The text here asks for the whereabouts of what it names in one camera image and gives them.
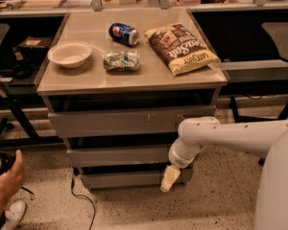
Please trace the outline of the person's hand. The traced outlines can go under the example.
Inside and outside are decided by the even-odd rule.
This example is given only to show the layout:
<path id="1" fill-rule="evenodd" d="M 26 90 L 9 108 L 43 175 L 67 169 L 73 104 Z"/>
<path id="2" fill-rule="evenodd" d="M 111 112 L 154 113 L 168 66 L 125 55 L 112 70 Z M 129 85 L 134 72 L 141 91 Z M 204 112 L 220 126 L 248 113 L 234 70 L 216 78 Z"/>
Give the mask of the person's hand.
<path id="1" fill-rule="evenodd" d="M 24 182 L 23 153 L 18 149 L 15 152 L 15 161 L 12 167 L 0 175 L 0 216 L 9 200 L 20 190 Z"/>

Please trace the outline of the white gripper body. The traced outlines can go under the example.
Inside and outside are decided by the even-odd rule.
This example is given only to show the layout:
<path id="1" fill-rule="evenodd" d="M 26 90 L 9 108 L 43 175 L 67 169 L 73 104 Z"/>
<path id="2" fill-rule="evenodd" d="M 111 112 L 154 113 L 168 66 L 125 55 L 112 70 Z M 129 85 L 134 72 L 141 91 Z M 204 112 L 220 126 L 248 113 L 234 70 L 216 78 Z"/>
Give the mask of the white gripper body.
<path id="1" fill-rule="evenodd" d="M 176 140 L 169 149 L 168 158 L 172 165 L 179 169 L 185 169 L 203 150 L 204 147 L 200 144 L 187 145 L 182 140 Z"/>

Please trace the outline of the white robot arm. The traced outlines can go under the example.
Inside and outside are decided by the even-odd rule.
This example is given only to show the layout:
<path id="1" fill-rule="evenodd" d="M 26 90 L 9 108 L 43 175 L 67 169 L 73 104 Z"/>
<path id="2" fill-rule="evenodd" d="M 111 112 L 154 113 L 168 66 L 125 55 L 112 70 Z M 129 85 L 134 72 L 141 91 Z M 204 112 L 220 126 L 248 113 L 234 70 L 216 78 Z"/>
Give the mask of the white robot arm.
<path id="1" fill-rule="evenodd" d="M 211 116 L 185 119 L 179 125 L 178 138 L 168 151 L 170 164 L 165 169 L 160 190 L 169 192 L 180 171 L 187 168 L 206 146 L 267 155 L 287 131 L 288 120 L 221 124 Z"/>

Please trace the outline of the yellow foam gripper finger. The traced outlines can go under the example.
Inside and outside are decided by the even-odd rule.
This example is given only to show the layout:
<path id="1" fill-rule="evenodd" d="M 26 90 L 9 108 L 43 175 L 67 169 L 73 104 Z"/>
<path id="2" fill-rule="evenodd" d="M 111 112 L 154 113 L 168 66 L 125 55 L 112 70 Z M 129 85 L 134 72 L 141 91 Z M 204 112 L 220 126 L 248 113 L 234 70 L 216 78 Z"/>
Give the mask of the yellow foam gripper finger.
<path id="1" fill-rule="evenodd" d="M 160 190 L 163 193 L 167 193 L 172 188 L 173 184 L 177 181 L 180 176 L 180 169 L 175 166 L 167 166 L 164 175 L 161 180 Z"/>

